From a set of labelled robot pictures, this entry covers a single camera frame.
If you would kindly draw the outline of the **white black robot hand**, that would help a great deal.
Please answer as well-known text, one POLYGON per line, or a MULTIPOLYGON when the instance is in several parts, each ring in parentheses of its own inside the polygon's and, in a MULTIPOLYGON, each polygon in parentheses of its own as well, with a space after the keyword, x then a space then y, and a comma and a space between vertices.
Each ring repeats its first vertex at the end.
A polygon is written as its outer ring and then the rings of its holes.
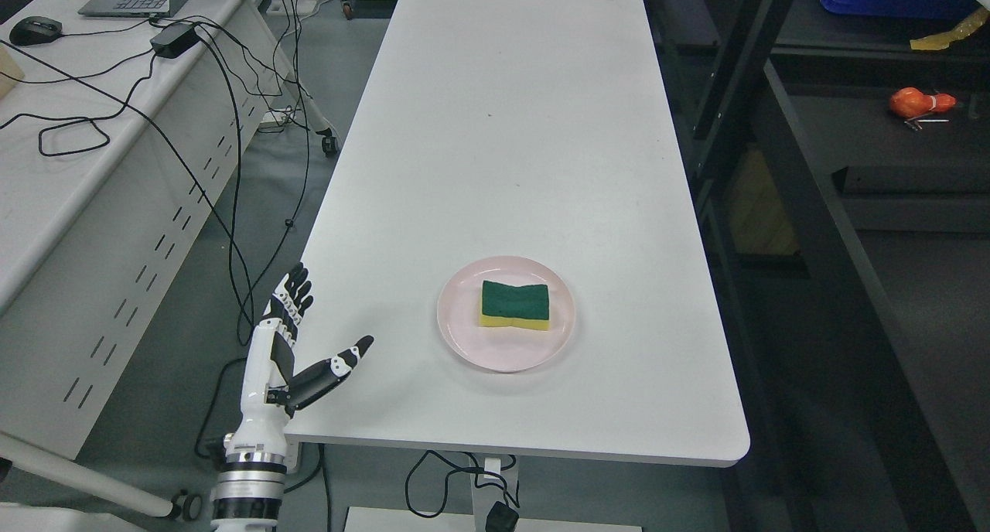
POLYGON ((251 334, 241 387, 241 423, 225 441, 227 459, 274 462, 288 453, 292 417, 335 390, 354 373, 374 338, 364 336, 328 359, 295 369, 299 330, 314 298, 310 271, 297 263, 269 296, 251 334))

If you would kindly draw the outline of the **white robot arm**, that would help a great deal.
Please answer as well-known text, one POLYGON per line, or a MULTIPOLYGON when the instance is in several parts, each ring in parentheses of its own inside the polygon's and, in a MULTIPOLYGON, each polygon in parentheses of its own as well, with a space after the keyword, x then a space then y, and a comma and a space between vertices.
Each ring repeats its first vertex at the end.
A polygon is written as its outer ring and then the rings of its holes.
POLYGON ((227 433, 225 455, 210 494, 213 531, 275 531, 286 489, 284 439, 237 439, 227 433))

